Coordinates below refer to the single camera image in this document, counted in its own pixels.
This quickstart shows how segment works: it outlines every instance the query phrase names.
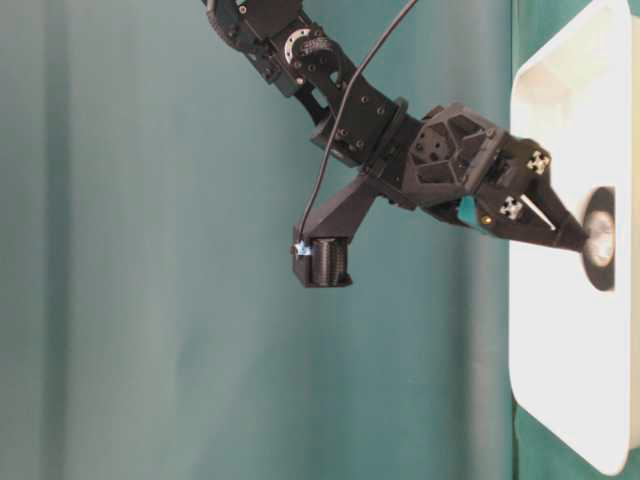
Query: robotic arm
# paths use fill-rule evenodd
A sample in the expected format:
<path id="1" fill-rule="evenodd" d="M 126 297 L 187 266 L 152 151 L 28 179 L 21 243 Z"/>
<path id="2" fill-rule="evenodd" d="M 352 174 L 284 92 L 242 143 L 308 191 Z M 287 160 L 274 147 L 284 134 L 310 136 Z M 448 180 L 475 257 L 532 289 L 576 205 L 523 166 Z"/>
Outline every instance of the robotic arm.
<path id="1" fill-rule="evenodd" d="M 316 125 L 312 142 L 325 148 L 356 72 L 340 45 L 302 0 L 202 1 L 227 45 L 303 105 Z M 294 227 L 293 269 L 305 287 L 351 285 L 348 246 L 378 197 L 496 237 L 583 251 L 585 231 L 551 188 L 549 152 L 457 103 L 422 120 L 407 106 L 355 81 L 332 154 L 359 173 Z"/>

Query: teal green curtain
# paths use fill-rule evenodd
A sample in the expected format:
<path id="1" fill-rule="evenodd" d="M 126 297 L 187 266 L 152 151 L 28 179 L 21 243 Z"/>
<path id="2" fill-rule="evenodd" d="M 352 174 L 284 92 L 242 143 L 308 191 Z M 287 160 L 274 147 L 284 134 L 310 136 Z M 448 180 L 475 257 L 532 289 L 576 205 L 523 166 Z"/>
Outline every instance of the teal green curtain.
<path id="1" fill-rule="evenodd" d="M 404 0 L 305 4 L 359 60 Z M 422 0 L 367 76 L 507 126 L 511 15 Z M 504 242 L 380 201 L 303 290 L 312 126 L 199 0 L 3 1 L 0 64 L 0 478 L 511 478 Z"/>
<path id="2" fill-rule="evenodd" d="M 514 0 L 514 73 L 555 33 L 564 27 L 588 0 Z M 640 1 L 631 0 L 631 9 L 640 14 Z M 520 480 L 604 480 L 549 430 L 518 409 L 515 418 L 517 455 L 515 473 Z M 640 453 L 631 454 L 620 480 L 640 478 Z"/>

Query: white plastic tray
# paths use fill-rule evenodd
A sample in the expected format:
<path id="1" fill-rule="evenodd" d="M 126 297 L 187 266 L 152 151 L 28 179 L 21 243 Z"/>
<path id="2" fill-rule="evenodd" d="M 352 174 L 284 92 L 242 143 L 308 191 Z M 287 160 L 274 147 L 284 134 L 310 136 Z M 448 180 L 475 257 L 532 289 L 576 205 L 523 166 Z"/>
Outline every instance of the white plastic tray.
<path id="1" fill-rule="evenodd" d="M 608 475 L 640 445 L 639 25 L 625 0 L 593 1 L 519 70 L 511 103 L 513 133 L 551 152 L 552 185 L 578 220 L 594 189 L 615 188 L 614 291 L 596 290 L 575 253 L 510 250 L 516 399 Z"/>

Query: black cable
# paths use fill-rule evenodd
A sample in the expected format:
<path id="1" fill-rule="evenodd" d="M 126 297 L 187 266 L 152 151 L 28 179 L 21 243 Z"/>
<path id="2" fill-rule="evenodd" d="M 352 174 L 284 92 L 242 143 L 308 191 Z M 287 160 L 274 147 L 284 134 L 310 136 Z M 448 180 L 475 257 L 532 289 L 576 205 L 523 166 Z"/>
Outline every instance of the black cable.
<path id="1" fill-rule="evenodd" d="M 340 109 L 338 110 L 338 115 L 336 115 L 336 120 L 333 124 L 333 129 L 331 130 L 331 135 L 329 135 L 329 140 L 327 141 L 327 146 L 324 149 L 324 157 L 322 159 L 322 164 L 320 166 L 320 172 L 318 173 L 318 178 L 316 180 L 315 187 L 313 188 L 313 192 L 311 193 L 311 197 L 309 197 L 309 201 L 304 210 L 304 214 L 302 215 L 302 221 L 300 222 L 300 235 L 298 237 L 298 242 L 302 242 L 304 238 L 304 228 L 306 226 L 307 220 L 309 219 L 309 214 L 311 213 L 311 209 L 318 198 L 318 194 L 320 193 L 320 187 L 322 186 L 322 182 L 324 181 L 325 174 L 327 172 L 327 165 L 329 164 L 329 157 L 331 155 L 331 150 L 333 148 L 333 143 L 335 142 L 336 135 L 338 134 L 338 129 L 340 125 L 340 121 L 344 115 L 344 110 L 347 105 L 347 101 L 349 100 L 349 96 L 351 95 L 351 90 L 353 90 L 353 86 L 355 85 L 358 78 L 362 75 L 362 72 L 369 66 L 373 58 L 376 56 L 378 51 L 382 48 L 387 39 L 391 36 L 394 30 L 402 23 L 402 20 L 407 16 L 407 14 L 411 11 L 413 7 L 415 7 L 418 0 L 409 0 L 405 7 L 400 11 L 398 16 L 391 22 L 391 24 L 387 27 L 384 33 L 378 38 L 376 43 L 374 44 L 371 51 L 367 54 L 363 62 L 358 66 L 353 77 L 349 81 L 349 85 L 345 90 L 344 96 L 342 97 L 342 103 L 340 104 Z"/>

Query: teal component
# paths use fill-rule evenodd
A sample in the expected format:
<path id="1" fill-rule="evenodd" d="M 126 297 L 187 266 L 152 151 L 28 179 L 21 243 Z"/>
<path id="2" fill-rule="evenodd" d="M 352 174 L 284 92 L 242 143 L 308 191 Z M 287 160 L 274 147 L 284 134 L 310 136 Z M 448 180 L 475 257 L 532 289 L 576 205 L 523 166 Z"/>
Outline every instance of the teal component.
<path id="1" fill-rule="evenodd" d="M 482 225 L 480 225 L 480 223 L 478 223 L 477 212 L 476 201 L 472 196 L 467 195 L 466 197 L 462 198 L 460 206 L 458 207 L 458 220 L 466 223 L 468 226 L 476 229 L 478 232 L 484 235 L 489 235 L 489 232 L 487 232 L 487 230 L 484 229 Z"/>

